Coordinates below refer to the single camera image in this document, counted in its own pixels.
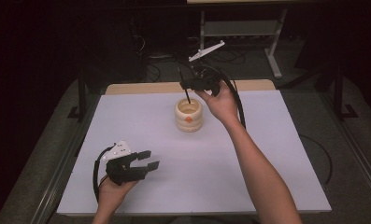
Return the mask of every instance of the black strap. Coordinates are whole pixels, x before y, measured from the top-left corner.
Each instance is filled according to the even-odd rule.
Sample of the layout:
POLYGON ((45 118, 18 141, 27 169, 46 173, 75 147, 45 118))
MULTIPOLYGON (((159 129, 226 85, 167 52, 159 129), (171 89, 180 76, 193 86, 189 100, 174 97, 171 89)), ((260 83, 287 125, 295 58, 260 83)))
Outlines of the black strap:
POLYGON ((231 90, 231 92, 232 92, 232 94, 233 94, 233 96, 235 98, 235 102, 237 104, 238 115, 240 117, 240 122, 243 125, 243 127, 246 128, 246 119, 244 118, 243 105, 241 104, 240 96, 238 95, 238 92, 235 90, 235 87, 232 85, 232 83, 229 80, 229 78, 226 75, 222 74, 222 73, 219 73, 219 74, 220 74, 222 80, 226 83, 226 85, 231 90))
POLYGON ((93 170, 93 188, 94 188, 94 195, 95 199, 98 202, 99 199, 99 194, 100 194, 100 189, 98 186, 98 169, 100 168, 100 160, 103 157, 106 152, 110 151, 113 147, 107 147, 104 149, 103 152, 101 152, 100 156, 98 156, 98 159, 94 162, 94 170, 93 170))

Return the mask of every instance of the cup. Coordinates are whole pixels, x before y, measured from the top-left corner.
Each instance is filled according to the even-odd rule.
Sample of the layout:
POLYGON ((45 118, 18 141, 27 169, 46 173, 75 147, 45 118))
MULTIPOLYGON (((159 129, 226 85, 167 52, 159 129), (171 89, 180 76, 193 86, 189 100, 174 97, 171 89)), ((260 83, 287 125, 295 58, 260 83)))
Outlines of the cup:
POLYGON ((177 127, 186 133, 193 133, 199 130, 203 125, 203 106, 194 99, 181 99, 174 108, 177 127))

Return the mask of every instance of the finger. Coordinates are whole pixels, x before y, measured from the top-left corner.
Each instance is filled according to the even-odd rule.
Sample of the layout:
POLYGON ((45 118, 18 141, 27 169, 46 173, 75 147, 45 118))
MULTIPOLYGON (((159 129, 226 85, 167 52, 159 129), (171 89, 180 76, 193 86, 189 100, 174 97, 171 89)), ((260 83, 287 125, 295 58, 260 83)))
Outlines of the finger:
POLYGON ((194 93, 196 93, 198 96, 200 96, 200 98, 202 98, 204 101, 207 101, 208 98, 211 97, 205 91, 194 91, 194 93))

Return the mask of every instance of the white table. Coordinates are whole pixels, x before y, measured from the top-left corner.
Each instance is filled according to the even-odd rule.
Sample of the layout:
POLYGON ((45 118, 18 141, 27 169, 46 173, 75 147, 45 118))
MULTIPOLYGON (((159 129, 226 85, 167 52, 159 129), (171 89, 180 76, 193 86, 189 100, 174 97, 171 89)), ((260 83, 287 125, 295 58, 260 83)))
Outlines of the white table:
MULTIPOLYGON (((244 83, 237 85, 240 89, 247 88, 244 83)), ((151 161, 160 161, 160 166, 129 192, 117 214, 255 213, 232 142, 207 106, 204 105, 203 127, 195 133, 184 133, 174 123, 174 105, 185 97, 178 83, 163 84, 173 91, 165 93, 142 93, 145 90, 134 90, 134 85, 137 84, 125 84, 123 89, 117 89, 128 94, 101 97, 57 212, 69 216, 95 213, 93 163, 103 149, 124 139, 133 151, 152 151, 149 159, 134 161, 133 166, 151 161)), ((156 85, 147 84, 147 87, 153 89, 156 85)), ((155 90, 164 91, 162 86, 157 87, 155 90)), ((241 91, 239 94, 248 132, 287 183, 298 210, 330 211, 280 92, 241 91)), ((101 162, 99 177, 104 174, 105 163, 101 162)))

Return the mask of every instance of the hand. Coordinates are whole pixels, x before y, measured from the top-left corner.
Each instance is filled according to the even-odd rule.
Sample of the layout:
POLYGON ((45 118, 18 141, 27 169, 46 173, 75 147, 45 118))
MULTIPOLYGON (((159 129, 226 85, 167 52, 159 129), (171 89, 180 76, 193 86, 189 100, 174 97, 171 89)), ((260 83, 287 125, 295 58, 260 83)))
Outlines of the hand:
POLYGON ((108 223, 113 213, 118 209, 126 194, 138 181, 125 182, 117 185, 109 177, 103 178, 100 184, 98 209, 93 223, 108 223))
POLYGON ((224 81, 220 82, 220 92, 217 96, 211 96, 205 91, 195 91, 195 93, 206 102, 211 114, 224 125, 238 121, 235 99, 224 81))

